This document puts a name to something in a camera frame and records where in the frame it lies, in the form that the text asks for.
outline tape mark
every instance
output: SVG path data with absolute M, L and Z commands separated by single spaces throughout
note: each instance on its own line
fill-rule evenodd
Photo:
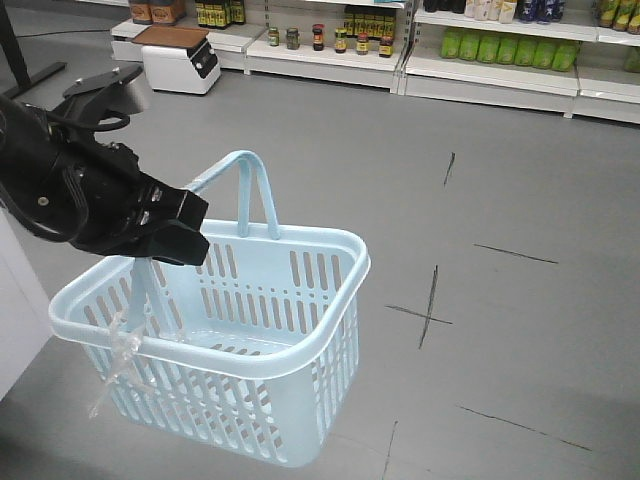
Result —
M 387 450 L 387 459 L 384 462 L 384 471 L 382 472 L 382 480 L 387 476 L 387 470 L 389 469 L 389 462 L 391 461 L 391 446 L 393 445 L 393 439 L 396 436 L 396 427 L 398 421 L 393 422 L 393 428 L 391 429 L 391 439 L 389 440 L 389 449 Z
M 449 168 L 447 168 L 447 174 L 444 176 L 444 186 L 447 186 L 447 182 L 449 181 L 449 179 L 451 178 L 451 175 L 453 175 L 453 162 L 456 161 L 456 153 L 455 152 L 451 152 L 451 160 L 449 160 Z
M 465 410 L 467 412 L 470 412 L 470 413 L 473 413 L 473 414 L 476 414 L 476 415 L 480 415 L 481 417 L 488 418 L 490 420 L 498 420 L 499 422 L 504 422 L 504 423 L 507 423 L 509 425 L 513 425 L 514 427 L 524 428 L 525 430 L 528 430 L 530 432 L 537 433 L 537 434 L 543 435 L 545 437 L 553 438 L 554 440 L 557 440 L 557 441 L 562 442 L 564 444 L 570 445 L 572 447 L 579 448 L 581 450 L 586 450 L 587 452 L 593 452 L 593 450 L 591 450 L 589 447 L 585 447 L 584 445 L 580 445 L 580 444 L 575 443 L 575 442 L 570 442 L 568 440 L 563 440 L 562 438 L 554 437 L 553 435 L 549 435 L 548 433 L 541 432 L 540 430 L 536 430 L 535 428 L 527 427 L 526 425 L 522 425 L 520 423 L 512 422 L 511 420 L 507 420 L 505 418 L 500 418 L 500 417 L 496 417 L 494 415 L 488 415 L 486 413 L 478 412 L 477 410 L 472 410 L 471 408 L 463 407 L 462 405 L 456 405 L 456 407 L 458 407 L 458 408 L 460 408 L 462 410 Z
M 549 260 L 548 258 L 532 257 L 530 255 L 525 255 L 524 253 L 512 252 L 510 250 L 503 250 L 502 248 L 490 247 L 489 245 L 480 245 L 479 243 L 474 243 L 473 246 L 486 248 L 487 250 L 493 250 L 494 252 L 506 253 L 507 255 L 513 255 L 514 257 L 528 258 L 529 260 L 537 260 L 538 262 L 546 262 L 546 263 L 553 263 L 554 265 L 559 265 L 559 262 L 556 262 L 555 260 Z
M 400 307 L 398 305 L 385 305 L 385 307 L 390 308 L 392 310 L 397 310 L 398 312 L 408 313 L 409 315 L 415 315 L 416 317 L 420 317 L 424 319 L 428 318 L 424 313 L 414 312 L 413 310 L 409 310 L 408 308 Z M 447 325 L 453 325 L 453 322 L 440 320 L 439 318 L 436 318 L 436 317 L 431 317 L 430 320 L 433 322 L 446 323 Z
M 433 312 L 433 302 L 436 297 L 437 283 L 438 283 L 438 266 L 436 265 L 436 268 L 433 271 L 433 279 L 431 280 L 431 292 L 429 292 L 429 304 L 427 305 L 427 316 L 424 319 L 424 328 L 422 329 L 422 336 L 420 337 L 420 344 L 418 345 L 418 350 L 422 350 L 422 345 L 424 345 L 424 339 L 426 338 L 427 331 L 429 330 L 429 323 L 431 323 L 431 313 Z

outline brown board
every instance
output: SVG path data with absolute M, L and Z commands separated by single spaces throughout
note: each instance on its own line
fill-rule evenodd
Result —
M 147 28 L 133 39 L 133 43 L 158 47 L 194 48 L 207 36 L 204 28 L 161 27 Z

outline store shelf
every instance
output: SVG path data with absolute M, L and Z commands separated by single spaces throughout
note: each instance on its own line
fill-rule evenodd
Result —
M 406 73 L 562 96 L 576 96 L 578 92 L 578 80 L 573 70 L 563 73 L 514 65 L 442 59 L 435 49 L 424 47 L 416 47 L 407 62 Z
M 631 35 L 627 32 L 616 32 L 612 28 L 598 27 L 598 42 L 640 47 L 640 35 Z
M 184 18 L 179 23 L 181 27 L 197 27 L 193 18 Z M 122 22 L 111 29 L 114 40 L 111 42 L 114 58 L 141 62 L 141 46 L 131 42 L 148 25 L 138 25 L 131 20 Z M 209 42 L 216 50 L 222 68 L 244 70 L 244 55 L 247 47 L 266 31 L 261 25 L 245 24 L 231 25 L 225 30 L 210 30 L 207 34 Z
M 424 10 L 418 10 L 414 20 L 417 23 L 427 23 L 431 25 L 446 25 L 451 27 L 474 28 L 477 30 L 491 30 L 494 32 L 519 33 L 523 35 L 564 38 L 584 42 L 595 42 L 598 38 L 597 28 L 594 26 L 593 18 L 589 12 L 584 10 L 567 10 L 565 11 L 562 22 L 553 22 L 548 25 L 522 23 L 518 20 L 515 20 L 513 23 L 500 23 L 491 20 L 479 21 L 458 13 L 428 13 Z
M 311 46 L 311 38 L 311 33 L 302 32 L 300 48 L 288 50 L 284 43 L 278 47 L 269 46 L 267 36 L 263 35 L 247 49 L 246 73 L 277 73 L 390 90 L 393 87 L 400 60 L 398 52 L 391 58 L 381 58 L 375 50 L 368 55 L 358 55 L 353 48 L 340 54 L 330 46 L 316 52 Z
M 640 113 L 640 73 L 578 65 L 580 96 L 632 103 Z
M 315 3 L 335 3 L 338 5 L 357 5 L 364 7 L 383 7 L 383 8 L 404 8 L 404 2 L 380 2 L 376 3 L 372 0 L 303 0 L 305 2 Z

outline shopping basket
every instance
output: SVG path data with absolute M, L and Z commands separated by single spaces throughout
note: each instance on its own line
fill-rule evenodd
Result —
M 211 246 L 203 266 L 144 260 L 140 297 L 132 278 L 141 261 L 110 257 L 61 290 L 50 315 L 55 333 L 83 344 L 104 380 L 111 322 L 129 310 L 116 336 L 143 329 L 130 359 L 138 381 L 121 375 L 110 392 L 129 420 L 301 466 L 320 452 L 356 372 L 356 291 L 370 261 L 352 233 L 280 226 L 252 152 L 231 153 L 187 188 L 201 192 L 236 163 L 238 221 L 204 221 Z M 248 221 L 254 172 L 266 224 Z M 133 297 L 143 298 L 139 309 Z

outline basket handle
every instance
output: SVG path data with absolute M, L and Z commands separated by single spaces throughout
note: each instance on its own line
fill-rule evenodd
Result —
M 194 178 L 193 181 L 184 188 L 200 195 L 213 183 L 214 180 L 229 170 L 229 168 L 236 163 L 240 168 L 240 185 L 238 188 L 238 236 L 246 237 L 249 235 L 251 179 L 253 171 L 255 171 L 258 188 L 260 190 L 260 197 L 262 199 L 262 206 L 267 218 L 269 234 L 271 235 L 271 238 L 278 240 L 280 238 L 280 225 L 278 224 L 278 217 L 273 204 L 273 196 L 271 195 L 271 187 L 269 186 L 267 171 L 264 167 L 264 163 L 255 153 L 249 150 L 231 152 L 211 168 Z

